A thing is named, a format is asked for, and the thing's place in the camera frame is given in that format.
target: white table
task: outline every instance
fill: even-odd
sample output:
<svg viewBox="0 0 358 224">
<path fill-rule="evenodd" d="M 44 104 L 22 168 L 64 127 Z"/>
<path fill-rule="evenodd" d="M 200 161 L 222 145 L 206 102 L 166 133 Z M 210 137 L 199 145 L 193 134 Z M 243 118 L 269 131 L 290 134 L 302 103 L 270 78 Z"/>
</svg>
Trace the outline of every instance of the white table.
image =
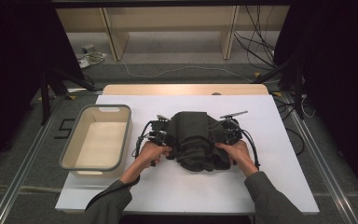
<svg viewBox="0 0 358 224">
<path fill-rule="evenodd" d="M 269 95 L 101 95 L 96 104 L 124 104 L 131 108 L 133 128 L 126 167 L 133 161 L 131 152 L 137 137 L 148 121 L 156 119 L 157 113 L 170 118 L 180 111 L 205 111 L 219 119 L 225 114 L 248 110 L 247 114 L 236 119 L 255 141 L 260 170 L 302 213 L 309 215 L 319 212 L 279 112 Z M 235 166 L 227 171 L 193 173 L 176 161 L 163 159 L 157 167 L 145 170 L 139 184 L 131 188 L 133 199 L 125 212 L 165 215 L 252 214 L 255 211 L 254 203 L 243 184 L 244 179 L 245 176 Z M 79 178 L 69 174 L 56 209 L 84 211 L 89 200 L 114 181 Z"/>
</svg>

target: human arm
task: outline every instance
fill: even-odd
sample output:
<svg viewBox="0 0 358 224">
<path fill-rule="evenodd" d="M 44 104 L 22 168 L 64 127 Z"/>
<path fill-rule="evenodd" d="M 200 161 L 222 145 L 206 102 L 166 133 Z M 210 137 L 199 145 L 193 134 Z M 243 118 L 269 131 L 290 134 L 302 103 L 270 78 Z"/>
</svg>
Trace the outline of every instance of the human arm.
<svg viewBox="0 0 358 224">
<path fill-rule="evenodd" d="M 275 189 L 266 174 L 257 170 L 245 142 L 239 141 L 234 146 L 219 143 L 216 146 L 224 149 L 230 160 L 236 161 L 238 168 L 247 177 L 245 186 L 255 202 L 257 223 L 308 223 L 289 199 Z"/>
<path fill-rule="evenodd" d="M 167 156 L 169 151 L 171 151 L 169 147 L 159 147 L 151 142 L 145 142 L 135 161 L 105 191 L 135 181 L 141 172 L 151 165 L 151 161 L 158 164 L 161 154 Z M 118 223 L 123 210 L 131 199 L 130 188 L 114 190 L 95 201 L 74 223 Z"/>
</svg>

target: long sleeve shirt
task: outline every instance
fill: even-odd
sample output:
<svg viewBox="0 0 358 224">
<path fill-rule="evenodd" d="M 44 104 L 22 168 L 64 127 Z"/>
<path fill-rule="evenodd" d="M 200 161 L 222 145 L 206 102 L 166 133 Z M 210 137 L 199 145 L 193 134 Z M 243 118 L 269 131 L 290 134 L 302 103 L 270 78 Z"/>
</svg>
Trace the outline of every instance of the long sleeve shirt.
<svg viewBox="0 0 358 224">
<path fill-rule="evenodd" d="M 304 215 L 275 189 L 265 173 L 254 173 L 248 176 L 244 183 L 255 202 L 257 224 L 308 223 Z M 117 180 L 109 188 L 122 184 Z M 120 189 L 107 194 L 95 202 L 75 223 L 117 224 L 131 199 L 128 189 Z"/>
</svg>

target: black fabric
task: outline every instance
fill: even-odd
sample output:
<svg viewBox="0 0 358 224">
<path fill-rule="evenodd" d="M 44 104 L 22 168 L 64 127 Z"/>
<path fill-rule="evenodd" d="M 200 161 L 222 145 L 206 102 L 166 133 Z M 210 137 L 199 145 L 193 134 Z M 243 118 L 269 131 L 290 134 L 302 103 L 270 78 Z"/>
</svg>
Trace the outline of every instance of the black fabric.
<svg viewBox="0 0 358 224">
<path fill-rule="evenodd" d="M 176 144 L 167 159 L 176 159 L 181 166 L 193 172 L 229 169 L 225 150 L 215 147 L 210 141 L 212 132 L 208 131 L 208 126 L 216 122 L 206 112 L 179 112 L 174 115 L 167 134 L 176 139 Z M 218 127 L 214 132 L 223 135 L 224 129 Z"/>
</svg>

